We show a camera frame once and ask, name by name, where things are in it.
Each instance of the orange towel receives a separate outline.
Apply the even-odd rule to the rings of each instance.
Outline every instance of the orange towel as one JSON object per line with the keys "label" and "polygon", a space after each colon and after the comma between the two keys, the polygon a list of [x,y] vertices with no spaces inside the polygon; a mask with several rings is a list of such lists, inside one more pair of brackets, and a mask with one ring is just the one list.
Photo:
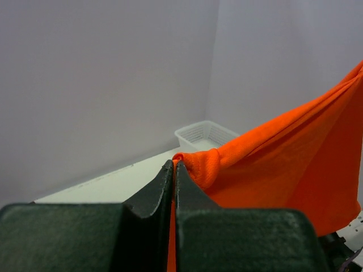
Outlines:
{"label": "orange towel", "polygon": [[[360,212],[362,78],[363,61],[321,97],[218,149],[176,154],[174,164],[182,160],[222,207],[294,208],[318,236],[335,232]],[[171,269],[174,256],[171,247]]]}

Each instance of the wall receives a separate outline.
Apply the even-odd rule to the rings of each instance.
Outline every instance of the wall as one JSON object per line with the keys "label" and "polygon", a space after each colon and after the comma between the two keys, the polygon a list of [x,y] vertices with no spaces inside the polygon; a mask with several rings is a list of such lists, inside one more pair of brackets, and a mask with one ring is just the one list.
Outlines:
{"label": "wall", "polygon": [[363,59],[363,2],[272,2],[220,3],[206,116],[239,133],[323,94]]}
{"label": "wall", "polygon": [[0,206],[175,147],[205,117],[217,0],[1,1]]}

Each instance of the cloth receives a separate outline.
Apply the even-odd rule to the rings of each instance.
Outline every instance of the cloth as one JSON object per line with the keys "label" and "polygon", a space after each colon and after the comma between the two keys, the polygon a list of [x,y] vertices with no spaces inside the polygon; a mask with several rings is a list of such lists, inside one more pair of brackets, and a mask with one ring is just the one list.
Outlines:
{"label": "cloth", "polygon": [[[218,149],[178,153],[173,162],[182,160],[222,207],[293,208],[305,213],[318,236],[335,232],[361,210],[362,78],[363,61],[319,98]],[[175,267],[173,244],[169,271]]]}

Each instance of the white plastic bin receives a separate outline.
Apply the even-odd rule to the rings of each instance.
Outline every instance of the white plastic bin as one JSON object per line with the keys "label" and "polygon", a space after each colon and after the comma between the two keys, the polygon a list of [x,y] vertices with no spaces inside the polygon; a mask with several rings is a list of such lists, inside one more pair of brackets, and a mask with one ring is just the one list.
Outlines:
{"label": "white plastic bin", "polygon": [[196,152],[219,148],[239,135],[214,122],[202,121],[178,129],[175,136],[181,152]]}

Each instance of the towel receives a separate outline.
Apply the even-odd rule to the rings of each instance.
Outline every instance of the towel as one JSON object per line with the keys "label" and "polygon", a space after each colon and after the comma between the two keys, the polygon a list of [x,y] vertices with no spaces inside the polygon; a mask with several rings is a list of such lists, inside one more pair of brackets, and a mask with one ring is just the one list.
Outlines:
{"label": "towel", "polygon": [[363,61],[324,95],[218,149],[178,153],[174,165],[182,160],[193,181],[222,207],[297,209],[318,236],[335,232],[361,210],[362,78]]}

